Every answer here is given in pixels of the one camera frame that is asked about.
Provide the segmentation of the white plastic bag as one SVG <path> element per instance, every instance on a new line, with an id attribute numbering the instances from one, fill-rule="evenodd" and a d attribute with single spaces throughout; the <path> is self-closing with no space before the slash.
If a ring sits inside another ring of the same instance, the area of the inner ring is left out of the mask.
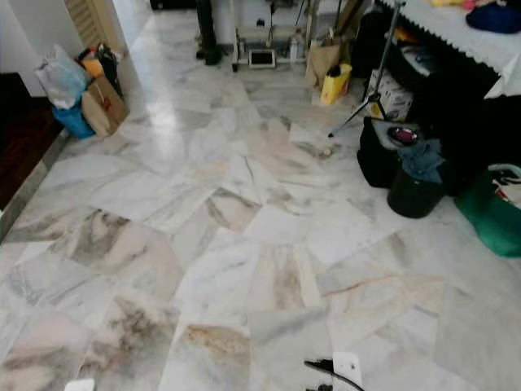
<path id="1" fill-rule="evenodd" d="M 36 75 L 50 102 L 59 109 L 75 107 L 90 82 L 89 73 L 60 45 L 42 57 Z"/>

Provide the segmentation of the red bowl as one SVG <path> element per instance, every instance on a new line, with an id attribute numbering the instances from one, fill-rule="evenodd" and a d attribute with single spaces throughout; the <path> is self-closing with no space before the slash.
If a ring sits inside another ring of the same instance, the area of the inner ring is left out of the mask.
<path id="1" fill-rule="evenodd" d="M 412 147 L 423 140 L 422 134 L 416 128 L 406 126 L 391 126 L 386 130 L 388 140 L 398 148 Z"/>

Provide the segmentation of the dark blue cloth bundle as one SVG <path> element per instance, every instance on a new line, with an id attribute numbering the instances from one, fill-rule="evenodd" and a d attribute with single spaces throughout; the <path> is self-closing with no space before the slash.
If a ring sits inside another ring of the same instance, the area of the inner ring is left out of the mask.
<path id="1" fill-rule="evenodd" d="M 465 16 L 466 25 L 480 31 L 490 33 L 521 33 L 521 5 L 491 2 L 476 5 Z"/>

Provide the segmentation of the louvered wooden door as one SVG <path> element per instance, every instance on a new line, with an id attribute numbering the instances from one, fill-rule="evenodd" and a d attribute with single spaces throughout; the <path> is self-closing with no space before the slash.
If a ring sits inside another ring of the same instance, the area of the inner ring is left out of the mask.
<path id="1" fill-rule="evenodd" d="M 104 44 L 114 51 L 123 48 L 111 0 L 63 0 L 63 4 L 83 46 Z"/>

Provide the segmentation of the green bag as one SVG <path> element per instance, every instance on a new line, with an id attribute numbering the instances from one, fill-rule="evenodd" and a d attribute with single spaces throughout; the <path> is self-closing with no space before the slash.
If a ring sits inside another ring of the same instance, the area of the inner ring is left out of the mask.
<path id="1" fill-rule="evenodd" d="M 521 258 L 521 167 L 489 166 L 454 203 L 492 253 Z"/>

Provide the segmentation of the white cardboard box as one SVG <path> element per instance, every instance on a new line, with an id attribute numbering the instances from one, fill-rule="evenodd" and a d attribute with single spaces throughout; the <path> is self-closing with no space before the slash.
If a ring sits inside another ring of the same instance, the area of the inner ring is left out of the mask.
<path id="1" fill-rule="evenodd" d="M 369 89 L 380 93 L 379 102 L 383 110 L 379 111 L 375 104 L 370 104 L 371 116 L 391 121 L 405 120 L 412 107 L 414 94 L 395 81 L 390 73 L 384 73 L 379 83 L 377 78 L 379 72 L 373 71 L 369 79 Z"/>

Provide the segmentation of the brown paper bag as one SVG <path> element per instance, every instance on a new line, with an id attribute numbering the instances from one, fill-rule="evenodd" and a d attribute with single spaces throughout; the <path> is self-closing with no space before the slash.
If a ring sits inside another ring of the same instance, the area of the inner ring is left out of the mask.
<path id="1" fill-rule="evenodd" d="M 305 81 L 313 88 L 320 88 L 327 73 L 341 64 L 342 38 L 312 40 L 306 55 Z"/>
<path id="2" fill-rule="evenodd" d="M 104 76 L 93 79 L 81 95 L 86 123 L 100 137 L 111 137 L 129 115 L 129 108 Z"/>

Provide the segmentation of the table with white cloth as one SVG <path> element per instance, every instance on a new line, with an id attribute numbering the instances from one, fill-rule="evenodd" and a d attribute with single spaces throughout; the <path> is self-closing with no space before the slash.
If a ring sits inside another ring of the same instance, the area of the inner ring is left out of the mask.
<path id="1" fill-rule="evenodd" d="M 501 34 L 473 29 L 459 7 L 435 7 L 431 0 L 375 0 L 387 7 L 402 5 L 401 16 L 438 37 L 462 55 L 492 68 L 498 75 L 485 97 L 521 94 L 521 33 Z"/>

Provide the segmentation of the blue grey cloth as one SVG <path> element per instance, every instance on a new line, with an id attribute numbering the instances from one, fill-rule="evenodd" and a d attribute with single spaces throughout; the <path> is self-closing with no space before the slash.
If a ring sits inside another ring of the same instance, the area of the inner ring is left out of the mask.
<path id="1" fill-rule="evenodd" d="M 416 144 L 399 149 L 401 168 L 410 178 L 421 182 L 442 183 L 440 167 L 445 159 L 442 156 L 440 140 L 423 140 Z"/>

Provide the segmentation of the blue bag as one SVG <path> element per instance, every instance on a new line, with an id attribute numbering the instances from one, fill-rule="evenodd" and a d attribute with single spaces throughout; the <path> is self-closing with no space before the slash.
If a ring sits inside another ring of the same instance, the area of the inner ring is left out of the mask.
<path id="1" fill-rule="evenodd" d="M 52 114 L 59 121 L 65 130 L 78 140 L 92 138 L 94 135 L 93 128 L 86 122 L 83 116 L 82 104 L 77 102 L 70 108 L 52 107 Z"/>

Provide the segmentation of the black bucket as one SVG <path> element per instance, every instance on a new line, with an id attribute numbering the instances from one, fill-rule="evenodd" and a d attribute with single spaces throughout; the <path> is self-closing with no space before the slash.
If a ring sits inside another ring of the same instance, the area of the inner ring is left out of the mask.
<path id="1" fill-rule="evenodd" d="M 428 216 L 444 197 L 442 183 L 424 182 L 399 168 L 387 191 L 387 205 L 399 216 L 420 219 Z"/>

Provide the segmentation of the white metal rack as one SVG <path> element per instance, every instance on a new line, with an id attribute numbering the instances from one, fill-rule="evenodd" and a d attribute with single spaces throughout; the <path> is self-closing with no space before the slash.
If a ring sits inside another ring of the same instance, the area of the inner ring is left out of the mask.
<path id="1" fill-rule="evenodd" d="M 242 0 L 228 0 L 230 19 L 234 23 L 232 36 L 231 71 L 237 73 L 248 67 L 250 50 L 270 49 L 276 52 L 277 67 L 285 64 L 304 64 L 308 55 L 310 41 L 313 40 L 313 27 L 317 18 L 316 0 L 265 0 L 269 4 L 269 16 L 261 19 L 260 25 L 246 25 L 239 18 L 239 4 Z M 293 26 L 274 23 L 274 12 L 280 1 L 288 7 L 297 5 L 297 22 Z"/>

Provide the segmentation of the yellow bag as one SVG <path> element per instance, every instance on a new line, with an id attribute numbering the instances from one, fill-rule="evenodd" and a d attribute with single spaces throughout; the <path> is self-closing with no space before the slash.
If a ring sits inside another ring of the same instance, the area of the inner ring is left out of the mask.
<path id="1" fill-rule="evenodd" d="M 320 102 L 332 105 L 346 93 L 352 67 L 350 64 L 336 64 L 325 74 L 320 88 Z"/>

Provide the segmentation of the dark wooden platform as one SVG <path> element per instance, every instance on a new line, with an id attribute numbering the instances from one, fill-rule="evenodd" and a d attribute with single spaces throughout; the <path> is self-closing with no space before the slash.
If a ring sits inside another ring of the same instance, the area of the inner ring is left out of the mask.
<path id="1" fill-rule="evenodd" d="M 45 96 L 33 96 L 16 73 L 0 76 L 2 94 L 1 209 L 14 200 L 63 126 Z"/>

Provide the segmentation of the small white-framed screen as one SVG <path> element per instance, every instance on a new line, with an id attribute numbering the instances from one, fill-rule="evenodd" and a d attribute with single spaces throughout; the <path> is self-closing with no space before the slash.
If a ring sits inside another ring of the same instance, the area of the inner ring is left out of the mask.
<path id="1" fill-rule="evenodd" d="M 276 52 L 270 49 L 250 50 L 247 53 L 247 66 L 249 68 L 276 68 Z"/>

